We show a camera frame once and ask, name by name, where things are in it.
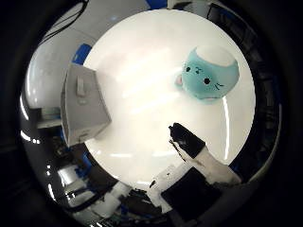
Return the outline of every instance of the cable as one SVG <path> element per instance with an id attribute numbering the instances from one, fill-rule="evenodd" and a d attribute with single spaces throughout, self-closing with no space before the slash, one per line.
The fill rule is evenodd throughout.
<path id="1" fill-rule="evenodd" d="M 63 23 L 64 21 L 67 21 L 68 19 L 72 18 L 73 16 L 76 16 L 78 13 L 80 13 L 81 9 L 78 10 L 77 12 L 75 12 L 73 15 L 70 15 L 68 17 L 66 17 L 65 19 L 57 22 L 56 24 L 54 24 L 52 27 L 58 26 L 59 24 Z"/>
<path id="2" fill-rule="evenodd" d="M 57 30 L 55 30 L 55 31 L 53 31 L 53 32 L 51 32 L 51 33 L 49 33 L 49 34 L 47 34 L 47 35 L 43 38 L 43 40 L 39 43 L 38 47 L 39 47 L 40 45 L 44 44 L 45 42 L 47 42 L 49 39 L 51 39 L 51 38 L 54 37 L 55 35 L 57 35 L 57 34 L 59 34 L 60 32 L 62 32 L 63 30 L 67 29 L 69 26 L 71 26 L 72 24 L 74 24 L 74 23 L 78 20 L 78 18 L 79 18 L 79 17 L 83 14 L 83 12 L 85 11 L 85 9 L 86 9 L 86 7 L 87 7 L 87 4 L 88 4 L 89 0 L 82 0 L 81 2 L 82 2 L 82 7 L 81 7 L 81 9 L 80 9 L 77 13 L 75 13 L 75 14 L 73 14 L 73 15 L 67 17 L 67 18 L 65 18 L 64 20 L 62 20 L 62 21 L 60 21 L 59 23 L 57 23 L 57 25 L 60 24 L 60 23 L 62 23 L 62 22 L 65 21 L 65 20 L 71 18 L 72 16 L 77 15 L 76 18 L 75 18 L 73 21 L 71 21 L 70 23 L 68 23 L 67 25 L 65 25 L 65 26 L 63 26 L 63 27 L 61 27 L 61 28 L 59 28 L 59 29 L 57 29 Z"/>

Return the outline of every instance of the white robot part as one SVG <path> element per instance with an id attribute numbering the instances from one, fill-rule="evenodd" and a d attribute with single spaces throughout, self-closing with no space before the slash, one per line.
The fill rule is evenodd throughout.
<path id="1" fill-rule="evenodd" d="M 104 195 L 104 198 L 101 202 L 93 205 L 91 208 L 100 216 L 109 218 L 121 204 L 119 198 L 127 197 L 131 190 L 132 189 L 128 185 L 122 182 L 118 182 L 110 192 L 107 192 Z"/>
<path id="2" fill-rule="evenodd" d="M 161 206 L 163 214 L 172 208 L 162 198 L 161 193 L 177 183 L 192 167 L 203 174 L 209 184 L 226 183 L 233 185 L 241 182 L 240 177 L 228 165 L 218 162 L 211 156 L 207 147 L 204 147 L 194 159 L 190 158 L 182 149 L 178 149 L 185 161 L 178 167 L 169 166 L 159 173 L 153 179 L 150 189 L 147 191 L 152 204 Z"/>

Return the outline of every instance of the desk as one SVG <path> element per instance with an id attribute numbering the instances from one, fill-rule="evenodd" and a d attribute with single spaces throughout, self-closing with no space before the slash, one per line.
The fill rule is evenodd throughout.
<path id="1" fill-rule="evenodd" d="M 224 46 L 239 63 L 239 82 L 213 104 L 174 85 L 189 51 L 201 44 Z M 113 120 L 85 144 L 106 171 L 132 187 L 146 190 L 155 175 L 183 162 L 169 143 L 174 122 L 227 165 L 247 139 L 256 105 L 249 66 L 233 40 L 203 17 L 166 9 L 138 13 L 108 30 L 84 66 L 97 71 Z"/>

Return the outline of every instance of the fluorescent light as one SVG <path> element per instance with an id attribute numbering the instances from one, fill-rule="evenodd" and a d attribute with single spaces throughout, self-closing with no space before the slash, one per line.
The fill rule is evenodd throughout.
<path id="1" fill-rule="evenodd" d="M 27 141 L 30 141 L 30 137 L 28 135 L 26 135 L 23 131 L 20 131 L 20 134 L 21 134 L 22 138 L 24 138 Z"/>
<path id="2" fill-rule="evenodd" d="M 139 114 L 145 110 L 154 108 L 158 105 L 163 105 L 169 101 L 173 101 L 175 98 L 177 98 L 180 95 L 179 92 L 173 92 L 173 93 L 168 93 L 168 94 L 163 94 L 160 97 L 158 97 L 157 99 L 144 104 L 138 108 L 132 109 L 131 114 Z"/>
<path id="3" fill-rule="evenodd" d="M 22 111 L 23 116 L 25 117 L 26 120 L 28 120 L 28 115 L 27 115 L 25 106 L 23 105 L 23 100 L 22 100 L 21 96 L 20 96 L 20 106 L 21 106 L 21 111 Z"/>
<path id="4" fill-rule="evenodd" d="M 130 153 L 112 153 L 110 155 L 115 158 L 131 158 L 133 156 Z"/>
<path id="5" fill-rule="evenodd" d="M 167 52 L 169 52 L 169 49 L 166 47 L 157 52 L 153 52 L 152 54 L 148 55 L 146 58 L 140 56 L 140 61 L 137 59 L 136 64 L 130 64 L 130 67 L 127 70 L 125 70 L 123 75 L 118 77 L 116 80 L 122 81 L 127 77 L 134 75 L 135 71 L 139 70 L 146 64 L 151 64 L 154 60 L 158 59 L 159 56 L 163 56 Z"/>
<path id="6" fill-rule="evenodd" d="M 53 192 L 53 188 L 51 187 L 51 184 L 48 184 L 48 191 L 49 191 L 49 195 L 50 197 L 53 199 L 53 201 L 55 201 L 55 196 L 54 196 L 54 192 Z"/>
<path id="7" fill-rule="evenodd" d="M 61 178 L 61 184 L 62 184 L 62 187 L 65 187 L 65 182 L 64 182 L 64 179 L 60 176 Z"/>
<path id="8" fill-rule="evenodd" d="M 145 79 L 144 81 L 138 82 L 132 89 L 129 91 L 126 91 L 122 94 L 123 98 L 126 98 L 128 96 L 132 96 L 138 92 L 146 90 L 148 87 L 154 85 L 154 83 L 159 82 L 160 80 L 164 79 L 165 77 L 175 75 L 178 72 L 181 72 L 181 67 L 175 67 L 172 70 L 166 72 L 166 73 L 159 73 L 156 75 L 150 75 L 148 76 L 148 79 Z"/>
<path id="9" fill-rule="evenodd" d="M 225 121 L 226 121 L 226 142 L 225 142 L 225 153 L 224 153 L 224 159 L 226 160 L 229 152 L 229 114 L 228 114 L 226 96 L 223 97 L 223 105 L 224 105 Z"/>
<path id="10" fill-rule="evenodd" d="M 151 185 L 151 182 L 137 181 L 136 183 L 145 184 L 145 185 Z"/>

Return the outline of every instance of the blue part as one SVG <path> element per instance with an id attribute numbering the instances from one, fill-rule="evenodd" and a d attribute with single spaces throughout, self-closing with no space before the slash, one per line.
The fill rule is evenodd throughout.
<path id="1" fill-rule="evenodd" d="M 91 168 L 93 165 L 92 165 L 91 161 L 89 161 L 87 154 L 88 154 L 87 151 L 83 153 L 82 160 L 84 161 L 86 168 Z"/>
<path id="2" fill-rule="evenodd" d="M 79 47 L 79 49 L 76 51 L 76 54 L 75 54 L 72 62 L 83 65 L 84 61 L 85 61 L 87 55 L 89 54 L 89 52 L 91 51 L 91 49 L 92 49 L 92 46 L 90 46 L 89 44 L 82 44 Z"/>
<path id="3" fill-rule="evenodd" d="M 85 163 L 86 168 L 85 169 L 82 169 L 82 168 L 75 169 L 76 174 L 78 175 L 79 178 L 86 177 L 93 166 L 92 163 L 89 161 L 87 154 L 88 154 L 88 152 L 84 152 L 82 155 L 82 160 Z"/>
<path id="4" fill-rule="evenodd" d="M 128 208 L 122 204 L 121 204 L 120 208 L 121 208 L 121 214 L 126 216 L 127 213 L 129 212 Z"/>
<path id="5" fill-rule="evenodd" d="M 150 5 L 150 10 L 166 8 L 168 6 L 167 0 L 146 0 Z"/>

